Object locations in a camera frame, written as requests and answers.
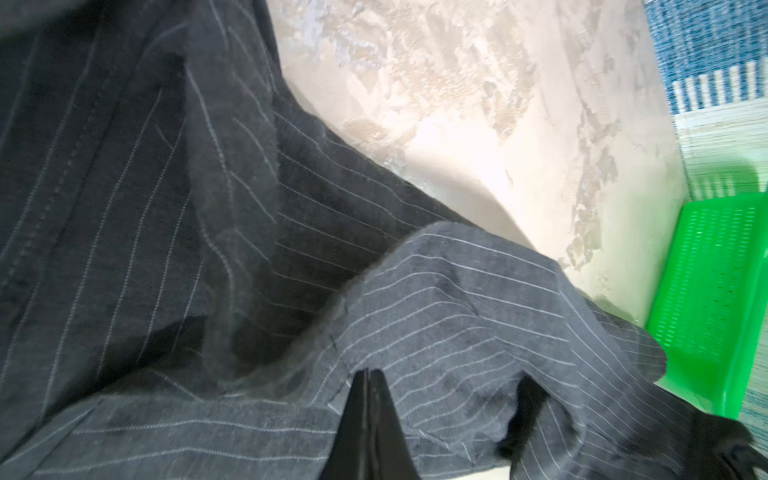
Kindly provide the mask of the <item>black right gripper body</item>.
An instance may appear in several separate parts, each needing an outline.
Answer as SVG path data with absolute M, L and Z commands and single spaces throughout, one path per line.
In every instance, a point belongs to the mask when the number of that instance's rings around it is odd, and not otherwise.
M 725 479 L 756 480 L 760 472 L 767 473 L 767 457 L 749 443 L 724 442 L 719 446 L 719 461 Z

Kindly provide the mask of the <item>dark pinstriped long sleeve shirt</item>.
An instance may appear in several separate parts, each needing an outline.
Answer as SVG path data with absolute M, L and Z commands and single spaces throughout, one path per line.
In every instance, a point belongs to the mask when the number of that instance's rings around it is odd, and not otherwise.
M 420 479 L 725 479 L 753 446 L 304 111 L 265 2 L 3 2 L 2 477 L 320 479 L 364 369 Z

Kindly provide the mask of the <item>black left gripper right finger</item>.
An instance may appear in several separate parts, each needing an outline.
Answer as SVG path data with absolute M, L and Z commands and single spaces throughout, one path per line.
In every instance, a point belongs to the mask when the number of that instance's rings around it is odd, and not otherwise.
M 368 377 L 369 478 L 419 480 L 384 373 Z

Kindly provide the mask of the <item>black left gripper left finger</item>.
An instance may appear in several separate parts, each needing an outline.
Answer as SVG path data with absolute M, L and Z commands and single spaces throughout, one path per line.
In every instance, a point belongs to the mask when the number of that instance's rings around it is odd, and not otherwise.
M 355 373 L 321 480 L 363 480 L 369 476 L 369 371 Z

